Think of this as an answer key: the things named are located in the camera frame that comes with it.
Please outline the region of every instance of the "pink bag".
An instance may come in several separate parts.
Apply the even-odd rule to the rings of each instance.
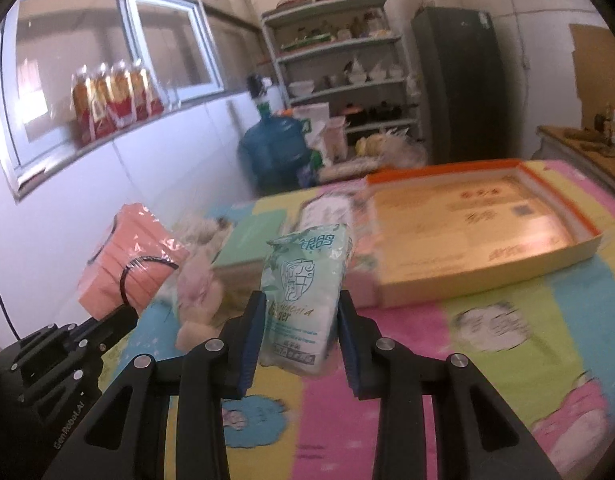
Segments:
[[[189,254],[145,206],[124,205],[82,273],[79,301],[92,317],[102,319],[124,303],[124,275],[125,299],[140,314]]]

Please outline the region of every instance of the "dark gray refrigerator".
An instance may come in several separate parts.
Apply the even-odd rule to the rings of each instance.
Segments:
[[[489,13],[428,7],[412,28],[430,102],[431,161],[510,156],[505,76]]]

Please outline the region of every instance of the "shelf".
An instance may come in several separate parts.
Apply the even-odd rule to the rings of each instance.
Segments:
[[[312,101],[313,99],[321,99],[324,97],[329,97],[331,95],[340,94],[343,92],[350,92],[353,90],[362,90],[364,88],[373,88],[374,86],[384,86],[384,85],[394,85],[394,84],[403,84],[405,83],[405,78],[400,79],[385,79],[385,81],[368,81],[365,83],[361,83],[360,85],[343,85],[337,86],[336,88],[329,88],[327,90],[322,90],[320,92],[314,92],[312,94],[303,96],[303,97],[292,97],[289,102],[290,104],[298,104],[303,103],[305,101]]]
[[[380,38],[357,38],[356,40],[331,41],[330,43],[321,43],[312,47],[305,47],[302,50],[290,52],[278,57],[279,63],[288,63],[290,61],[299,61],[311,57],[322,56],[323,54],[331,54],[342,50],[350,50],[362,46],[375,46],[389,43],[396,43],[401,36],[388,35]]]
[[[377,130],[379,128],[385,128],[389,130],[390,128],[400,128],[402,126],[410,126],[414,124],[416,121],[414,119],[399,119],[396,121],[382,121],[380,123],[367,123],[363,124],[363,126],[354,126],[353,128],[345,128],[346,134],[357,134],[360,132],[369,132],[370,130]]]
[[[281,10],[271,16],[263,18],[263,25],[269,27],[283,27],[290,23],[299,22],[309,18],[316,18],[324,14],[346,12],[348,10],[369,9],[371,7],[383,7],[387,0],[324,0],[314,2],[293,9]]]

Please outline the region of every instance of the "logo on packet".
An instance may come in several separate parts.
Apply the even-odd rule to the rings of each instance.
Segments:
[[[280,275],[286,301],[296,301],[303,296],[314,280],[314,268],[312,260],[303,258],[283,263]]]

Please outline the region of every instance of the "bolt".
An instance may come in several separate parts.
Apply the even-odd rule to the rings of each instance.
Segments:
[[[147,368],[151,362],[152,358],[149,355],[143,354],[134,359],[134,366],[136,368]]]
[[[469,364],[469,359],[463,354],[452,354],[449,362],[458,368],[465,368]]]
[[[223,346],[225,346],[225,343],[217,338],[210,339],[205,343],[205,348],[207,348],[210,352],[218,352],[223,349]]]
[[[393,350],[395,346],[396,343],[394,342],[394,340],[388,337],[382,337],[377,340],[377,348],[379,348],[380,350]]]

